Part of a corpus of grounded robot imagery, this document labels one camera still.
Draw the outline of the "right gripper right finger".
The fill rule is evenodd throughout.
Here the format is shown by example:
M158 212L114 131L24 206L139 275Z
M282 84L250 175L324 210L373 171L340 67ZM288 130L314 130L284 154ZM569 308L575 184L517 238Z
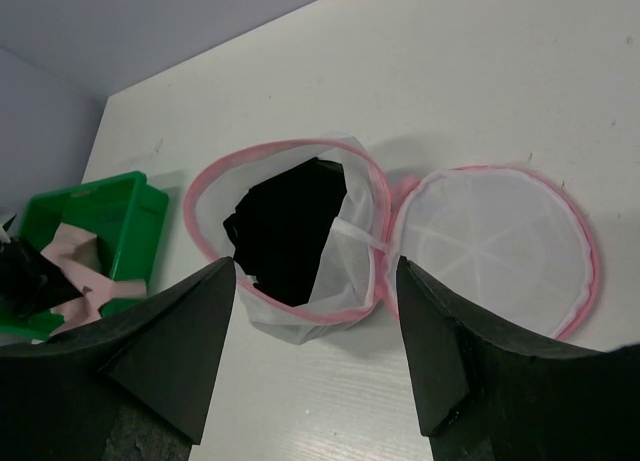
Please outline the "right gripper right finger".
M421 434L437 460L635 460L639 349L557 341L396 270Z

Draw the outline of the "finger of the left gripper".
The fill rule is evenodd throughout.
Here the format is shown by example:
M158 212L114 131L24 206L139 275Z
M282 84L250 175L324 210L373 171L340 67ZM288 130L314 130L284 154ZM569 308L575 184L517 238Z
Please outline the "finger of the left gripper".
M9 236L15 217L1 214L1 325L61 326L63 316L52 309L80 292L26 239Z

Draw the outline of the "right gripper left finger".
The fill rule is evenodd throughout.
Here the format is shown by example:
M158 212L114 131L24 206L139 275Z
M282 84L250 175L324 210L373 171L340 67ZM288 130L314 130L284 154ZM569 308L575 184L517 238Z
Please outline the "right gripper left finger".
M185 460L201 442L235 296L219 259L122 312L1 350L5 460Z

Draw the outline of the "pink garment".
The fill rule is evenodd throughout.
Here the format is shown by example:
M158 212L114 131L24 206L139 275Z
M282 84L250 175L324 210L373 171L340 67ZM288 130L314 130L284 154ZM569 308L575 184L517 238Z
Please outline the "pink garment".
M100 320L100 308L113 299L140 299L147 295L144 280L114 281L99 272L97 240L89 231L62 223L41 251L80 292L51 309L64 318L63 324L50 333L51 337Z

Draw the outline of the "black bra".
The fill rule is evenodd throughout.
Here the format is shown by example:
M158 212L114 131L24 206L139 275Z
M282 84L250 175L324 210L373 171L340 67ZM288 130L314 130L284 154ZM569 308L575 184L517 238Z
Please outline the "black bra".
M342 165L317 157L249 189L223 226L254 288L287 306L309 302L346 193Z

